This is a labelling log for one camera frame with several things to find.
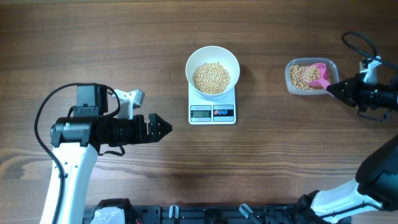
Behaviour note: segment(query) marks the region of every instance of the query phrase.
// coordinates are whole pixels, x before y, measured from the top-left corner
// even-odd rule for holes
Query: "white scale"
[[[235,87],[225,95],[207,100],[188,85],[188,120],[192,125],[234,124],[236,122]]]

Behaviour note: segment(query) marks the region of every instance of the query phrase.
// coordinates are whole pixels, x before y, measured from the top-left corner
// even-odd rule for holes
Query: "white casing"
[[[381,207],[381,204],[371,197],[367,195],[361,195],[358,193],[358,183],[355,180],[351,180],[343,185],[338,186],[335,189],[331,190],[322,190],[317,193],[313,202],[311,204],[311,209],[318,216],[331,214],[333,212],[339,212],[345,210],[347,208],[351,208],[357,205],[365,203],[373,203],[378,207]],[[351,212],[347,212],[341,215],[336,215],[335,217],[327,217],[324,218],[324,221],[330,223],[337,223],[338,220],[352,216],[355,214],[359,214],[362,212],[373,211],[376,210],[373,207],[364,207],[353,210]]]
[[[98,209],[91,224],[124,224],[124,211],[116,207]]]
[[[57,224],[81,223],[85,209],[88,181],[97,161],[98,153],[91,144],[88,147],[81,147],[78,142],[61,143],[60,147],[53,148],[53,153],[61,162],[65,175],[68,175],[65,178],[64,195]],[[45,199],[40,224],[50,224],[52,222],[59,188],[59,171],[53,162],[49,191]]]
[[[364,68],[362,66],[362,62],[359,63],[359,71],[361,73],[365,73],[365,77],[363,79],[363,82],[365,83],[370,83],[370,84],[377,84],[377,66],[381,65],[381,62],[378,62],[377,60],[373,60],[371,63],[368,64],[368,68]]]

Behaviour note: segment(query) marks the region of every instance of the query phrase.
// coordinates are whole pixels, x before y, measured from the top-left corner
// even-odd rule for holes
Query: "wood grain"
[[[340,78],[352,77],[360,57],[341,43],[346,30],[364,32],[383,58],[398,62],[397,7],[343,0],[0,6],[0,223],[40,221],[51,161],[35,140],[34,118],[52,90],[71,82],[140,88],[146,98],[137,113],[156,112],[174,129],[159,143],[126,147],[122,158],[100,157],[87,205],[118,197],[136,205],[287,203],[352,179],[396,134],[396,115],[375,123],[327,95],[290,95],[284,69],[294,58],[327,57]],[[188,123],[185,63],[206,45],[240,62],[233,126]],[[392,75],[380,71],[383,81]],[[75,97],[74,88],[63,90],[45,107],[39,130],[47,144]],[[397,218],[369,212],[354,223]]]

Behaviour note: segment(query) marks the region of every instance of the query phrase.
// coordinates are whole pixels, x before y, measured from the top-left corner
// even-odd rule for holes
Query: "pink plastic scoop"
[[[312,87],[316,87],[316,86],[322,86],[323,89],[326,90],[326,87],[330,86],[330,83],[328,81],[329,79],[329,72],[326,69],[326,65],[324,63],[315,63],[312,66],[316,66],[318,67],[320,73],[321,73],[321,77],[313,82],[307,82],[305,81],[305,79],[303,79],[304,82],[306,82],[308,85],[312,86]]]

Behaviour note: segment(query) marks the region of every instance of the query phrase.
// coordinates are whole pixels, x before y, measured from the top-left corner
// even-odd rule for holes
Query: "scale display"
[[[210,111],[192,111],[194,118],[208,118],[210,117]]]

